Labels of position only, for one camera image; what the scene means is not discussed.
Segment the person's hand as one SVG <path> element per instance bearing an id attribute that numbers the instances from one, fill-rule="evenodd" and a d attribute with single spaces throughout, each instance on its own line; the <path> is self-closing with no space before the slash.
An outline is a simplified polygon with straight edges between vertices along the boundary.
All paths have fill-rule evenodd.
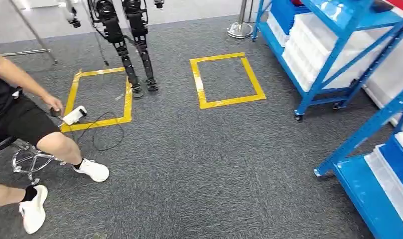
<path id="1" fill-rule="evenodd" d="M 62 102 L 58 98 L 50 94 L 45 95 L 41 98 L 49 106 L 49 111 L 52 116 L 54 117 L 62 116 L 64 107 Z"/>

